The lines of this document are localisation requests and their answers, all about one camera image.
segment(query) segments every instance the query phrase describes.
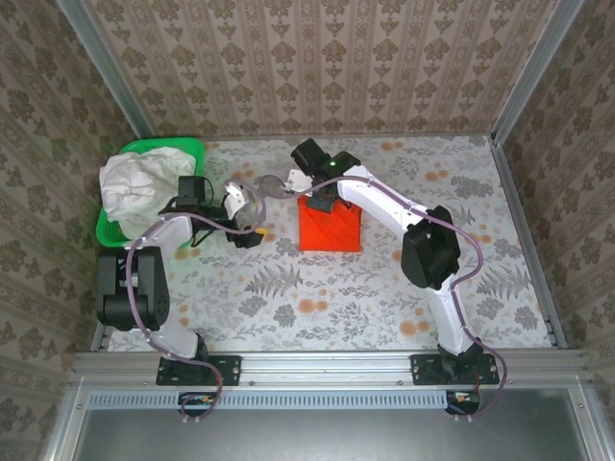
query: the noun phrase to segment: green plastic bin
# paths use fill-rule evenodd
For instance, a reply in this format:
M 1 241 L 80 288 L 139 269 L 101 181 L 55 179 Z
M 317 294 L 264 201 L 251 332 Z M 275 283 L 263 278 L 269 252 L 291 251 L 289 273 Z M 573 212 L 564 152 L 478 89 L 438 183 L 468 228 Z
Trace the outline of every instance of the green plastic bin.
M 133 141 L 124 146 L 119 151 L 120 154 L 125 152 L 144 152 L 158 149 L 159 147 L 174 147 L 196 158 L 195 176 L 203 175 L 203 165 L 205 163 L 205 146 L 198 139 L 193 137 L 167 137 L 162 139 L 141 139 Z M 117 222 L 110 223 L 107 219 L 107 213 L 104 208 L 101 208 L 96 224 L 96 238 L 105 247 L 123 247 L 129 239 L 124 236 Z

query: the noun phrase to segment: white cloth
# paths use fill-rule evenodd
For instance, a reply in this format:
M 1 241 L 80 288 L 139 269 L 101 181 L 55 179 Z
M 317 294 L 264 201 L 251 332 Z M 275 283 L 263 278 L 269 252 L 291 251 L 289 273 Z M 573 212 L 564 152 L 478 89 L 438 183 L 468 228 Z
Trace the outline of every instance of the white cloth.
M 171 147 L 110 157 L 99 175 L 108 219 L 117 221 L 127 238 L 140 237 L 177 196 L 179 177 L 194 175 L 195 163 L 194 157 Z

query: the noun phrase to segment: wallpaper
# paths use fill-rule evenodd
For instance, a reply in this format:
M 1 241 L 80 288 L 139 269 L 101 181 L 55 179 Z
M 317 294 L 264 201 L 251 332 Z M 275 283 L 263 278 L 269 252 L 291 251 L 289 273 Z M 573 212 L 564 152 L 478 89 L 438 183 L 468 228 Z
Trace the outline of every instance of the wallpaper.
M 95 327 L 97 173 L 133 137 L 54 2 L 0 2 L 0 459 L 45 447 Z
M 158 136 L 482 132 L 554 0 L 86 0 Z
M 482 271 L 460 286 L 468 322 L 498 348 L 548 348 L 551 342 L 500 186 L 487 136 L 318 139 L 331 155 L 347 151 L 406 197 L 445 206 L 473 233 Z M 215 191 L 243 178 L 287 178 L 296 142 L 208 144 L 205 174 Z M 166 265 L 171 308 L 217 351 L 361 351 L 435 349 L 437 327 L 425 290 L 401 267 L 402 242 L 380 221 L 361 216 L 360 253 L 299 251 L 296 200 L 267 200 L 269 233 L 249 250 L 224 233 L 179 249 Z M 463 238 L 460 273 L 477 257 Z M 147 351 L 141 334 L 115 331 L 113 351 Z
M 615 2 L 585 2 L 504 149 L 567 338 L 615 423 Z

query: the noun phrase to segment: black bracket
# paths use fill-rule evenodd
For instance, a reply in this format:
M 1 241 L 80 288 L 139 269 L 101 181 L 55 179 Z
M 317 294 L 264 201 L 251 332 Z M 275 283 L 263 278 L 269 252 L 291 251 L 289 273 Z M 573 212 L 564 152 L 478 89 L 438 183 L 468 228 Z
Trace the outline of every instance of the black bracket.
M 412 355 L 410 370 L 412 383 L 415 386 L 476 385 L 478 380 L 480 384 L 500 383 L 496 359 L 490 353 L 482 353 L 473 362 L 472 367 L 468 367 L 463 374 L 457 376 L 445 370 L 442 355 L 439 353 Z
M 207 362 L 218 369 L 225 386 L 238 386 L 241 378 L 241 355 L 210 355 Z M 215 376 L 206 367 L 188 365 L 177 360 L 160 359 L 158 386 L 215 386 Z

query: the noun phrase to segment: floral tablecloth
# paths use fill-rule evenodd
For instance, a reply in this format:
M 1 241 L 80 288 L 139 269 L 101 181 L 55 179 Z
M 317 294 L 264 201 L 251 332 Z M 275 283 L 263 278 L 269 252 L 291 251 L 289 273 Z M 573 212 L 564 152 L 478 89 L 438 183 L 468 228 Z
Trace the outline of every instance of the floral tablecloth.
M 481 243 L 485 266 L 463 284 L 469 323 L 500 348 L 549 347 L 540 307 L 484 136 L 318 139 L 346 150 L 379 179 L 426 206 L 445 206 Z M 206 176 L 218 194 L 227 178 L 286 178 L 295 168 L 283 140 L 208 144 Z M 437 332 L 425 294 L 400 267 L 401 242 L 363 213 L 356 254 L 298 251 L 294 201 L 267 199 L 262 244 L 239 250 L 221 232 L 166 264 L 172 310 L 216 351 L 432 349 Z M 461 243 L 461 271 L 476 264 Z M 147 350 L 115 331 L 111 351 Z

